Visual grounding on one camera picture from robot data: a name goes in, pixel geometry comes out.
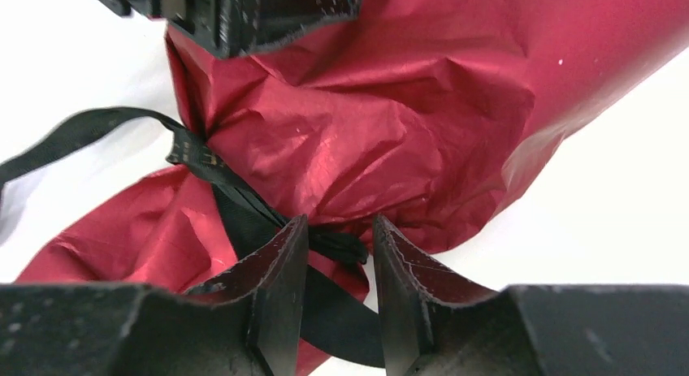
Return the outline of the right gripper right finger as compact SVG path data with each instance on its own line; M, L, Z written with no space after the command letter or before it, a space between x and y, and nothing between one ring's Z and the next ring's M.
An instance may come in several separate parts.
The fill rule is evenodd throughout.
M688 289L512 285L495 292L373 224L389 375L685 375Z

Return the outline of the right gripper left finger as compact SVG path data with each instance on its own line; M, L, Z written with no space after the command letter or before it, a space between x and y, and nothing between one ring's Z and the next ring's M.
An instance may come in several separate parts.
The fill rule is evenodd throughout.
M293 375L307 254L305 216L200 287L1 288L4 375Z

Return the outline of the black ribbon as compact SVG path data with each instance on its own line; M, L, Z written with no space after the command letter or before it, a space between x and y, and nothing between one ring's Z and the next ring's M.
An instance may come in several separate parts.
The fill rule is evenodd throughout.
M211 186L239 257L232 268L175 299L192 318L188 330L212 348L232 345L237 354L232 360L235 374L294 370L299 339L329 356L383 367L376 313L306 262L306 252L314 250L346 264L363 263L368 257L364 244L349 234L311 227L305 217L279 214L198 136L165 115L132 107L82 111L4 162L1 181L48 166L120 125L145 117L173 133L169 163L186 166Z

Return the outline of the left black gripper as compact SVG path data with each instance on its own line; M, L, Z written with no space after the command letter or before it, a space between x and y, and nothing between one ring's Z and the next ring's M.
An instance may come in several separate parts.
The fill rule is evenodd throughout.
M120 17L164 19L216 58L276 50L358 17L362 0L98 0Z

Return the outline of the red paper bouquet wrapper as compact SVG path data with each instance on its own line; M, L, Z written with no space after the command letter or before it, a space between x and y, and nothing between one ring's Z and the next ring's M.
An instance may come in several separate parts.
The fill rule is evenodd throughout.
M362 0L356 19L216 58L167 22L181 119L269 206L357 237L307 263L376 313L377 217L425 253L517 200L562 141L688 43L688 0ZM183 295L239 257L211 186L169 163L44 246L13 284Z

